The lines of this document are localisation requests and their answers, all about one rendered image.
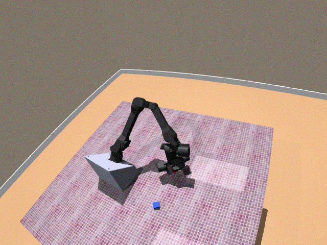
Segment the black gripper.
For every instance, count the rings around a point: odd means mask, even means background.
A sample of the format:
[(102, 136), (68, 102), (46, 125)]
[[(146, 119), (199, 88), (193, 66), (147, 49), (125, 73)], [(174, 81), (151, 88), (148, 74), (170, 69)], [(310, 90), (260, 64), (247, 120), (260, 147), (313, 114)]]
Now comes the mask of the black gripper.
[(167, 166), (168, 165), (171, 165), (170, 164), (170, 161), (174, 161), (177, 157), (179, 157), (180, 160), (181, 161), (184, 161), (184, 162), (187, 162), (188, 160), (190, 160), (190, 157), (181, 157), (181, 156), (177, 156), (177, 154), (174, 157), (167, 157), (166, 156), (167, 162), (162, 162), (162, 160), (160, 160), (160, 161), (158, 161), (158, 162), (155, 163), (156, 166), (157, 166), (158, 171), (159, 172), (162, 172), (162, 171), (165, 171), (166, 170), (167, 172), (169, 172)]

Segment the blue block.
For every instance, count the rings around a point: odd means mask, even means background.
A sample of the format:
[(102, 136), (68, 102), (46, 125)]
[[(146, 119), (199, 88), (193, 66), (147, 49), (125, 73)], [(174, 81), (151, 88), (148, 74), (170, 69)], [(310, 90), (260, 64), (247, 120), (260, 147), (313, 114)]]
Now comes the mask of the blue block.
[(154, 208), (154, 209), (160, 208), (159, 201), (153, 203), (153, 208)]

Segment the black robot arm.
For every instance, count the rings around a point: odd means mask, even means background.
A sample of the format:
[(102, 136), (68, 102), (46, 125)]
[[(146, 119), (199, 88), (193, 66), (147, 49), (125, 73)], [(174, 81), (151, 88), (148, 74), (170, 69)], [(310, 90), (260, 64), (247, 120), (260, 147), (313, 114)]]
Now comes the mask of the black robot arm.
[[(111, 155), (108, 160), (113, 161), (115, 163), (123, 162), (122, 151), (129, 147), (129, 144), (131, 142), (131, 140), (129, 140), (129, 136), (132, 132), (138, 115), (143, 111), (144, 108), (151, 109), (153, 115), (155, 116), (158, 124), (161, 127), (163, 138), (165, 142), (167, 142), (161, 144), (160, 150), (164, 150), (167, 157), (174, 157), (176, 154), (181, 157), (189, 157), (189, 144), (180, 143), (179, 139), (177, 138), (176, 132), (167, 123), (158, 104), (146, 101), (144, 98), (136, 97), (132, 101), (131, 113), (125, 124), (122, 134), (117, 138), (115, 144), (110, 146)], [(182, 168), (184, 168), (185, 166), (185, 162), (181, 161), (179, 157), (177, 157), (174, 161), (170, 161), (170, 164), (172, 165), (174, 172), (182, 170)]]

